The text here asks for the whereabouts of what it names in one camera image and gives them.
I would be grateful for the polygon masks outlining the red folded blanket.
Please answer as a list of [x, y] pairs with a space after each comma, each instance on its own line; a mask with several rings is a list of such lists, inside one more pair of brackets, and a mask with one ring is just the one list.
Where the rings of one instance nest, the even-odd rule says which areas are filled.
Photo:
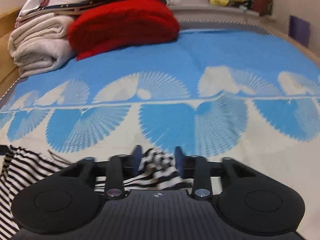
[[159, 0], [123, 0], [90, 9], [70, 26], [77, 60], [128, 46], [175, 40], [180, 25]]

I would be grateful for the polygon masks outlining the cream folded fleece blanket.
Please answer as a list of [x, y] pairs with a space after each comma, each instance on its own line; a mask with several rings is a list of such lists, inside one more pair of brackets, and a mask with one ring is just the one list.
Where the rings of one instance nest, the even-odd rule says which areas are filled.
[[8, 52], [21, 78], [57, 70], [75, 57], [67, 39], [74, 21], [71, 16], [49, 13], [10, 34]]

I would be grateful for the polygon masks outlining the blue white patterned bedspread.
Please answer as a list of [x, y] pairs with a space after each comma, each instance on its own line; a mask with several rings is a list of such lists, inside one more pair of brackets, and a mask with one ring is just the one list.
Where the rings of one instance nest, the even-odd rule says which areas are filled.
[[[106, 200], [106, 164], [143, 156]], [[205, 157], [191, 196], [175, 147]], [[1, 239], [319, 239], [319, 69], [257, 28], [72, 59], [1, 99]]]

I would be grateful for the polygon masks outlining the wooden bed frame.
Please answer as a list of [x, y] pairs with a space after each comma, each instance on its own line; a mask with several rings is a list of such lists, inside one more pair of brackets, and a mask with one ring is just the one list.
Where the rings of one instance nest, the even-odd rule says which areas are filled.
[[0, 47], [0, 85], [1, 85], [1, 96], [3, 96], [12, 85], [19, 79], [18, 69], [13, 63], [8, 52], [8, 40], [11, 32], [14, 30], [14, 25], [20, 8], [12, 9], [1, 14], [1, 47]]

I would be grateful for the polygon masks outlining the purple box by wall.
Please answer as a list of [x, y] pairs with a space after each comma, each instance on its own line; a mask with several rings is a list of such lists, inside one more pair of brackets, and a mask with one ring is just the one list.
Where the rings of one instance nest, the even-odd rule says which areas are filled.
[[310, 40], [310, 22], [290, 15], [289, 19], [289, 37], [308, 47]]

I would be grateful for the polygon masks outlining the white round plush toy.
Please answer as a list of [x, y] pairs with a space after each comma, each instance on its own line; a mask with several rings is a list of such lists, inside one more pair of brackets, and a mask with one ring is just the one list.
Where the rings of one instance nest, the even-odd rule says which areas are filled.
[[180, 5], [181, 0], [169, 0], [168, 1], [168, 6], [178, 6]]

